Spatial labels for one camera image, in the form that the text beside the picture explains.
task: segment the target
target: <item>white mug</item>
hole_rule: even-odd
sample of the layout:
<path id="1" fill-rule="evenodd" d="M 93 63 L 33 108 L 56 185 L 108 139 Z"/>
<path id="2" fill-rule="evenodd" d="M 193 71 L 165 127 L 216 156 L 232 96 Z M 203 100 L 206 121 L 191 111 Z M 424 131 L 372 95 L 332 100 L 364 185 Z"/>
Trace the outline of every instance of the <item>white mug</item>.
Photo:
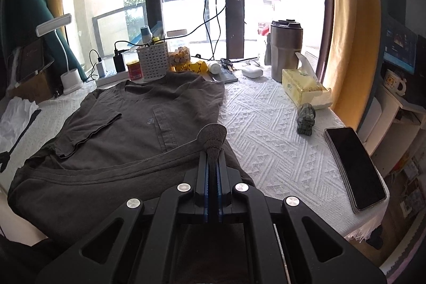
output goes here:
<path id="1" fill-rule="evenodd" d="M 397 95 L 405 95 L 405 91 L 407 90 L 407 80 L 400 78 L 397 74 L 395 74 L 393 71 L 390 71 L 389 69 L 386 70 L 385 79 L 383 81 L 383 84 L 387 89 L 389 89 L 392 93 L 395 93 Z"/>

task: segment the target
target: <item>white cloth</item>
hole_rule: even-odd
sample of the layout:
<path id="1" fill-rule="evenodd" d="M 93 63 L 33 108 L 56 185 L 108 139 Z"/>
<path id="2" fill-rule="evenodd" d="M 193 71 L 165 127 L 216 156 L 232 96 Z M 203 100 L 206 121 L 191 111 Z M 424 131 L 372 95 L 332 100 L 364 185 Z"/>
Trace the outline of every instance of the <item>white cloth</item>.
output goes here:
<path id="1" fill-rule="evenodd" d="M 12 149 L 37 109 L 37 104 L 27 99 L 14 97 L 9 101 L 0 120 L 0 153 Z"/>
<path id="2" fill-rule="evenodd" d="M 13 62 L 12 62 L 12 69 L 11 69 L 11 74 L 10 74 L 9 86 L 7 86 L 7 90 L 13 89 L 15 87 L 16 82 L 17 82 L 16 81 L 16 70 L 18 68 L 18 60 L 19 60 L 20 52 L 21 52 L 21 47 L 17 47 L 12 52 Z"/>
<path id="3" fill-rule="evenodd" d="M 386 211 L 388 198 L 375 207 L 354 214 L 337 164 L 325 142 L 326 127 L 343 126 L 330 110 L 317 110 L 313 134 L 296 133 L 297 110 L 269 69 L 252 80 L 237 71 L 239 81 L 225 85 L 219 122 L 227 127 L 227 139 L 241 167 L 264 194 L 283 199 L 295 195 L 346 238 L 369 237 Z M 54 137 L 84 97 L 96 88 L 82 89 L 40 103 L 42 112 L 11 155 L 0 184 L 7 191 L 16 169 L 42 144 Z"/>

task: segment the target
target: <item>metal screw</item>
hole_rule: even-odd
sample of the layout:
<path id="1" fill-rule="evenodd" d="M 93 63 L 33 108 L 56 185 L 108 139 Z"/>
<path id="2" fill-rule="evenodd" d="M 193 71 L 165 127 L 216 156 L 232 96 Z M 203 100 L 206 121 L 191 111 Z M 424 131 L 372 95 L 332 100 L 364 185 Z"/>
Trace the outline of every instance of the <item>metal screw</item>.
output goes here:
<path id="1" fill-rule="evenodd" d="M 248 191 L 248 185 L 245 183 L 237 183 L 235 185 L 235 190 L 238 190 L 239 192 L 246 192 Z"/>
<path id="2" fill-rule="evenodd" d="M 287 203 L 287 205 L 294 207 L 299 204 L 300 200 L 295 196 L 289 196 L 287 199 L 285 199 L 285 202 Z"/>
<path id="3" fill-rule="evenodd" d="M 187 192 L 191 189 L 191 186 L 188 183 L 181 183 L 178 185 L 178 191 Z"/>
<path id="4" fill-rule="evenodd" d="M 130 199 L 127 201 L 127 207 L 129 208 L 136 208 L 141 204 L 141 202 L 138 199 Z"/>

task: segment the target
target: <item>black phone screen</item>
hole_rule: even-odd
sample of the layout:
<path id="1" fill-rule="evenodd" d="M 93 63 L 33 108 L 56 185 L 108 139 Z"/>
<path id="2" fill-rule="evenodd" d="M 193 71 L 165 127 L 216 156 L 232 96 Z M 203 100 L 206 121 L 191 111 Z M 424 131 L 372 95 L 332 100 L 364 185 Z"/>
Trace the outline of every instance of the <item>black phone screen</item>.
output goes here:
<path id="1" fill-rule="evenodd" d="M 379 174 L 351 127 L 325 130 L 340 157 L 351 187 L 355 206 L 363 210 L 386 197 Z"/>

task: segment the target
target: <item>tissue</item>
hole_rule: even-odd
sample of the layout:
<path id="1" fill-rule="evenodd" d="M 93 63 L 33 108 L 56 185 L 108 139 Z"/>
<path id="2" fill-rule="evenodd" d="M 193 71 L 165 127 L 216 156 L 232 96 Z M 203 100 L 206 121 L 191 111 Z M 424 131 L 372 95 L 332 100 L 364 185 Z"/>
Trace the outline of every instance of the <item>tissue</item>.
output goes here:
<path id="1" fill-rule="evenodd" d="M 315 75 L 309 61 L 301 53 L 296 52 L 297 58 L 302 63 L 299 69 L 282 70 L 282 86 L 294 102 L 299 107 L 306 102 L 310 103 L 314 109 L 330 107 L 332 104 L 331 88 L 325 88 Z"/>

